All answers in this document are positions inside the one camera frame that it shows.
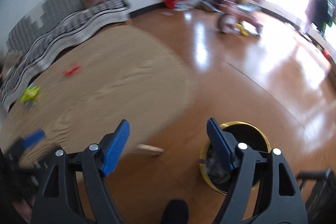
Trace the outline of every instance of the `round table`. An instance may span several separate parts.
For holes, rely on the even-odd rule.
[[[71,76],[63,72],[76,63]],[[30,165],[55,144],[67,153],[84,150],[130,122],[123,155],[146,143],[192,102],[194,81],[183,62],[160,41],[132,26],[119,26],[92,37],[52,64],[35,81],[36,106],[16,102],[0,132],[1,148],[18,136],[42,128],[46,138],[28,150]]]

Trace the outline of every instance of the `black shoe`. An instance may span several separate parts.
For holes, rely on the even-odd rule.
[[[171,200],[163,212],[160,224],[187,224],[189,220],[189,209],[185,201],[179,199]]]

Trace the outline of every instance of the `wooden floor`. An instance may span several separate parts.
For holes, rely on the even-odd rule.
[[[188,203],[190,224],[212,223],[225,196],[203,181],[198,166],[210,117],[258,127],[295,174],[336,165],[336,91],[327,78],[329,65],[313,45],[264,14],[261,37],[242,37],[219,33],[216,13],[162,11],[139,16],[133,25],[179,54],[197,77],[198,94],[195,104],[149,143],[164,148],[163,155],[129,155],[106,180],[127,224],[159,224],[175,198]],[[251,192],[246,217],[256,194]]]

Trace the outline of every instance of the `blue gripper pad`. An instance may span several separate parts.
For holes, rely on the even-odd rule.
[[[104,164],[101,168],[104,177],[107,177],[109,173],[115,170],[120,159],[121,152],[124,150],[125,144],[129,137],[129,131],[129,122],[122,120],[113,134],[115,136],[110,146],[107,148],[104,154]]]
[[[235,137],[223,131],[214,118],[207,122],[207,134],[222,167],[229,172],[239,167],[240,160],[235,154],[238,142]]]
[[[23,144],[22,146],[24,149],[30,148],[40,142],[45,137],[45,133],[42,129],[35,131],[34,133],[30,134],[27,137],[23,137]]]

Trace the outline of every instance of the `sofa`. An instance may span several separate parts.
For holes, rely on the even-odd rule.
[[[83,43],[107,24],[127,21],[129,7],[127,0],[107,0],[88,9],[82,0],[40,2],[8,35],[8,50],[22,53],[22,59],[1,87],[3,108],[9,111],[61,51]]]

